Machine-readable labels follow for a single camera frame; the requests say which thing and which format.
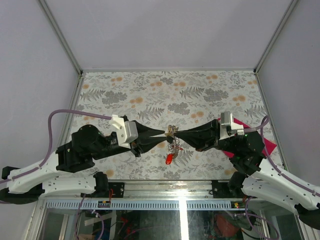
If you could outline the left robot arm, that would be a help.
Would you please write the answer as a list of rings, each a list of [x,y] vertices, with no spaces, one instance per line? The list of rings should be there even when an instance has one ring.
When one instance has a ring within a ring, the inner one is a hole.
[[[25,168],[4,167],[1,177],[6,187],[0,191],[0,202],[23,205],[40,197],[72,195],[110,198],[108,177],[102,171],[75,179],[66,175],[91,169],[97,160],[126,152],[140,157],[164,142],[164,133],[135,120],[126,121],[110,135],[104,135],[94,125],[84,125],[71,135],[71,141],[59,146],[47,159]]]

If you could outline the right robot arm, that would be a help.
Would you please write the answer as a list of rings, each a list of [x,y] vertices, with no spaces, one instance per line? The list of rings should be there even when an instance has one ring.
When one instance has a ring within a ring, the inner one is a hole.
[[[178,131],[175,136],[198,152],[217,149],[232,153],[237,170],[228,183],[233,197],[242,194],[278,205],[311,228],[320,228],[320,188],[280,169],[270,159],[257,128],[245,128],[231,119],[214,119],[202,126]]]

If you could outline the key bunch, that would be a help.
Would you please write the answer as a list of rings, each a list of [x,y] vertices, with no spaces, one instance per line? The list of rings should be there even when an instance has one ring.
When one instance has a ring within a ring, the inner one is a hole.
[[[180,140],[175,136],[179,128],[175,125],[168,125],[167,132],[165,133],[168,142],[168,154],[165,160],[166,165],[170,165],[178,157],[179,152],[183,149],[180,146]]]

